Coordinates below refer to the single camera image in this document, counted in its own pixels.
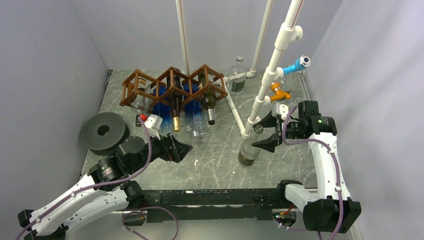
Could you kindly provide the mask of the green wine bottle silver cap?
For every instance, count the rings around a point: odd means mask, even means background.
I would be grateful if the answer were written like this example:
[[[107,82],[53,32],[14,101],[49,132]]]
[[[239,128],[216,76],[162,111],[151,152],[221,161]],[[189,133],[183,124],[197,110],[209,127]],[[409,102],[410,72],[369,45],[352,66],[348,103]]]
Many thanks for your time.
[[[206,110],[206,114],[207,114],[207,118],[208,118],[208,124],[209,125],[214,125],[216,120],[215,120],[215,112],[214,112],[214,108],[217,104],[217,97],[216,97],[216,92],[209,88],[208,86],[206,86],[207,83],[209,83],[210,81],[206,79],[206,75],[204,73],[201,73],[198,75],[198,82],[199,82],[199,90],[203,90],[204,92],[201,95],[201,106]]]

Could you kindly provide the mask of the tall clear wine bottle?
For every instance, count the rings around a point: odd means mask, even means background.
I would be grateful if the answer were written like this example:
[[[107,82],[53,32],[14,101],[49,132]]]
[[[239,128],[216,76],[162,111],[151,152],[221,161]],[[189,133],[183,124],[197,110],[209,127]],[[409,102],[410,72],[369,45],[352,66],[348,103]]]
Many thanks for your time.
[[[260,140],[263,132],[263,126],[257,124],[250,133],[250,137],[243,140],[237,156],[240,164],[251,166],[254,163],[261,149],[252,146],[252,144]]]

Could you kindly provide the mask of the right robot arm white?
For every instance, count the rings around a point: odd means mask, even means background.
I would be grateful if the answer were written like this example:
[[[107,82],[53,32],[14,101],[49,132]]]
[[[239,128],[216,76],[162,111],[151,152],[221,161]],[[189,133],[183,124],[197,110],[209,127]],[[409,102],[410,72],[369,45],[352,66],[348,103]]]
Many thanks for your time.
[[[279,145],[306,143],[312,152],[317,192],[312,193],[297,180],[282,180],[275,189],[169,190],[162,203],[170,206],[257,205],[272,210],[296,207],[308,231],[330,233],[330,239],[346,233],[361,214],[362,207],[352,200],[344,182],[337,148],[337,128],[333,118],[322,116],[316,101],[305,100],[289,108],[278,103],[253,124],[258,132],[274,128],[267,139],[252,143],[270,153]]]

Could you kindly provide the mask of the wide clear jar bottle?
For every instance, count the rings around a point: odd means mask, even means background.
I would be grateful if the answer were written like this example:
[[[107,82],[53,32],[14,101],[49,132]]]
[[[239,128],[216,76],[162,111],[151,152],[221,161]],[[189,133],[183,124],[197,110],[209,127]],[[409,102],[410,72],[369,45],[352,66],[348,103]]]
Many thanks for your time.
[[[294,72],[294,66],[290,65],[284,68],[277,68],[276,80],[280,83],[281,90],[287,94],[291,94],[294,88],[296,72]]]

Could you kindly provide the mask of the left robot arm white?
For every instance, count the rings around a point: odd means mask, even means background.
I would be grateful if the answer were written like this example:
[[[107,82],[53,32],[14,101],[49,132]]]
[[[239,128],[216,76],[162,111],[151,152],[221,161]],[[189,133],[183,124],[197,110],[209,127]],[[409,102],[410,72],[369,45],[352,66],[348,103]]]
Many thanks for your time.
[[[157,209],[156,197],[133,179],[156,159],[179,163],[193,149],[172,134],[144,141],[130,136],[114,154],[100,159],[61,196],[37,210],[18,214],[23,228],[16,239],[64,240],[79,227],[118,210]]]

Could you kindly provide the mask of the white PVC pipe frame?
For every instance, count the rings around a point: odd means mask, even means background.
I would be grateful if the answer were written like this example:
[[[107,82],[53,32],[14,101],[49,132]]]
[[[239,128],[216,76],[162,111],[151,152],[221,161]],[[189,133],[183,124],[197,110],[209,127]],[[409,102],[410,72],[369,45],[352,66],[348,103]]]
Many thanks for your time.
[[[283,12],[283,21],[277,26],[276,39],[269,47],[270,59],[263,62],[260,54],[265,49],[266,31],[271,29],[271,12],[278,6],[276,0],[199,0],[188,1],[188,9],[194,12],[189,18],[195,21],[197,18],[201,24],[212,27],[214,33],[224,32],[223,36],[212,37],[209,41],[215,47],[224,47],[229,43],[231,47],[240,50],[248,47],[249,53],[244,66],[247,68],[246,79],[259,78],[259,87],[253,96],[253,106],[247,116],[242,119],[238,108],[235,106],[235,97],[229,92],[224,96],[228,102],[230,113],[234,117],[236,126],[243,139],[247,139],[252,132],[253,124],[259,121],[259,111],[266,106],[270,106],[271,101],[268,94],[273,80],[283,75],[283,68],[280,65],[283,55],[290,44],[300,41],[303,36],[301,26],[296,24],[302,11],[305,1],[291,0],[284,1],[283,6],[288,9]]]

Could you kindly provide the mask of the blue square bottle right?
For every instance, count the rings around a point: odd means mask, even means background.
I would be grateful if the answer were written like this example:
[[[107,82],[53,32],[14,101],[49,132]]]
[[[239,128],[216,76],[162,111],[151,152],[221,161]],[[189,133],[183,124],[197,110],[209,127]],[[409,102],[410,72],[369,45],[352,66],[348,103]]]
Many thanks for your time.
[[[202,106],[197,100],[191,100],[184,106],[186,131],[195,139],[201,137],[203,132]]]

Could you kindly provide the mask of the dark bottle gold cap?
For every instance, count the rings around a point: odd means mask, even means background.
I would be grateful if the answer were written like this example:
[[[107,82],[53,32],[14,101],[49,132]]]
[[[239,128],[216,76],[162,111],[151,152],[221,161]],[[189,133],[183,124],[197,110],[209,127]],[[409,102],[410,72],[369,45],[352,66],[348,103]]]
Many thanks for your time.
[[[181,86],[181,79],[179,76],[174,75],[173,80],[171,80],[171,77],[168,76],[166,78],[166,84],[167,88],[171,86],[171,83],[173,83],[173,86],[177,89],[182,89]],[[170,112],[172,116],[172,122],[173,122],[173,131],[178,133],[180,128],[180,114],[181,114],[181,103],[182,103],[182,95],[176,91],[173,91],[169,97],[168,97],[168,103],[170,106]]]

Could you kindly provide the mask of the grey foam disc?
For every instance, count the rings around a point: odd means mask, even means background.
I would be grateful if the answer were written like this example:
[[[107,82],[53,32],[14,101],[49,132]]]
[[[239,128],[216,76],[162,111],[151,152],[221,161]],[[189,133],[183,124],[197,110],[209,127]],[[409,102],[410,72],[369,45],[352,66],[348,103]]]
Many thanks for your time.
[[[130,129],[119,114],[102,112],[82,125],[79,141],[94,154],[109,156],[116,152],[117,146],[129,135]]]

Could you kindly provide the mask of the brown wooden wine rack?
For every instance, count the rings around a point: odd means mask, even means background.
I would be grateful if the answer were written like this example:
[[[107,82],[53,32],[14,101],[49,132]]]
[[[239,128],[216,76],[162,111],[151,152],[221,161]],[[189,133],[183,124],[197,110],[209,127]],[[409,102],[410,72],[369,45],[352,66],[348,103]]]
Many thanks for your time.
[[[167,84],[165,82],[167,77],[171,80],[179,77],[182,86],[188,85],[188,91],[185,91],[182,87],[176,87],[174,83]],[[191,101],[200,102],[201,97],[208,90],[215,92],[218,101],[228,96],[228,92],[225,90],[224,75],[210,68],[207,64],[203,64],[190,75],[181,73],[173,66],[158,77],[152,77],[143,73],[140,69],[135,69],[122,82],[122,97],[119,105],[130,107],[136,98],[141,96],[151,100],[149,107],[147,107],[147,110],[151,110],[157,104],[169,106],[166,98],[170,97],[171,94],[178,93],[183,96],[181,110],[184,111],[186,104]]]

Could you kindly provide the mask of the orange pipe tap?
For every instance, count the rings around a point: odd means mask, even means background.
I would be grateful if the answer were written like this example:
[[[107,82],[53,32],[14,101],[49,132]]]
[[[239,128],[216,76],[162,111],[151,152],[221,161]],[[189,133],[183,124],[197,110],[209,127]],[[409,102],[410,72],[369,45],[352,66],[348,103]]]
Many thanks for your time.
[[[291,99],[292,98],[292,96],[288,92],[283,91],[280,82],[273,82],[269,86],[269,88],[274,93],[274,95],[272,95],[272,96],[269,97],[269,99],[270,99],[271,102],[281,101],[281,100],[288,100],[288,99]]]

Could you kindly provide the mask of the clear bottle black cap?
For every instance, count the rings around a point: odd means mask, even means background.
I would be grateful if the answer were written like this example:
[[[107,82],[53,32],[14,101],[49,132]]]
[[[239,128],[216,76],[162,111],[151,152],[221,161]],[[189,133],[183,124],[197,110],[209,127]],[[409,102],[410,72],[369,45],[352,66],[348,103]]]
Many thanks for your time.
[[[143,95],[135,95],[131,103],[131,110],[135,112],[135,126],[140,128],[142,126],[141,120],[145,121],[149,116],[149,110],[152,100]]]

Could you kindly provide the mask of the blue pipe valve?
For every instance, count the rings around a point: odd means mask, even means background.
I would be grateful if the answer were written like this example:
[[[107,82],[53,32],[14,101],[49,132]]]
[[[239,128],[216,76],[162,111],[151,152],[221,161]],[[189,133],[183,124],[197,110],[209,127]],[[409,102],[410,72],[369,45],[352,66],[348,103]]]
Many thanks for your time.
[[[284,75],[303,71],[311,65],[311,58],[307,55],[300,56],[293,65],[283,68]]]

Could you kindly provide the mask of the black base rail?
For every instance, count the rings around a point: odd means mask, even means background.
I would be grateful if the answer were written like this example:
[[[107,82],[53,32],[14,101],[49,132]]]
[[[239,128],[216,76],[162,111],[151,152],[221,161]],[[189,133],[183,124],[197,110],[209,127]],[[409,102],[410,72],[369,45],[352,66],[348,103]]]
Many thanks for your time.
[[[236,189],[143,190],[124,207],[146,212],[148,223],[172,220],[256,219],[271,221],[292,203],[281,187]]]

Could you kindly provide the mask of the standing clear flask bottle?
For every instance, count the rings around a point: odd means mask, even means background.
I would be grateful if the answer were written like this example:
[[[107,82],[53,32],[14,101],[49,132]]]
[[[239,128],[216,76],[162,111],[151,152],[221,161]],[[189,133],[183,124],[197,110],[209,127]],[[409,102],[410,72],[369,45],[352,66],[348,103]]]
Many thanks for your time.
[[[236,57],[236,64],[228,71],[227,88],[232,95],[241,94],[245,88],[247,70],[244,68],[243,63],[244,57],[238,55]]]

